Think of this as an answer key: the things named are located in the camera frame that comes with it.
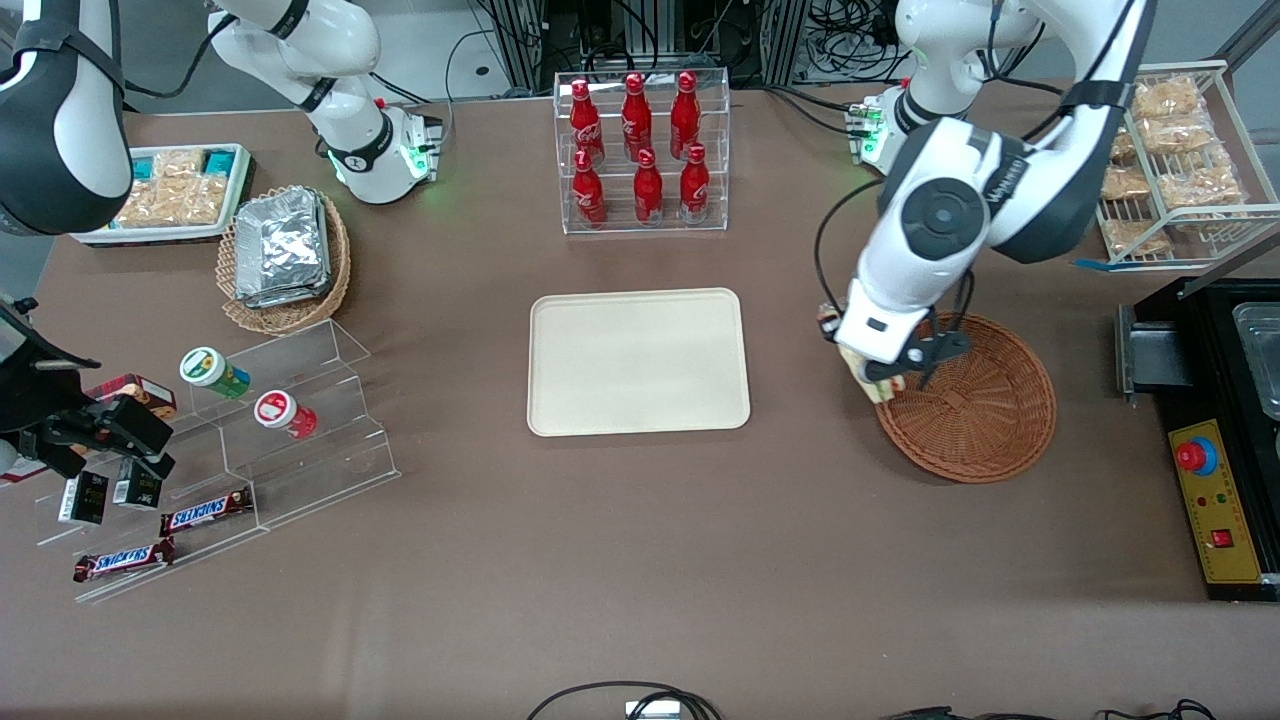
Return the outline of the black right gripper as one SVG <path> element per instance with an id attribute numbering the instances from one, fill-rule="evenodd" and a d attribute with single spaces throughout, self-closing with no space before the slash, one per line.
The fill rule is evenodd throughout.
<path id="1" fill-rule="evenodd" d="M 127 454 L 127 480 L 164 482 L 177 465 L 170 454 L 160 454 L 172 436 L 173 428 L 141 401 L 116 395 L 105 404 L 88 404 L 49 416 L 45 439 L 38 439 L 38 460 L 49 470 L 70 479 L 84 470 L 87 448 Z"/>

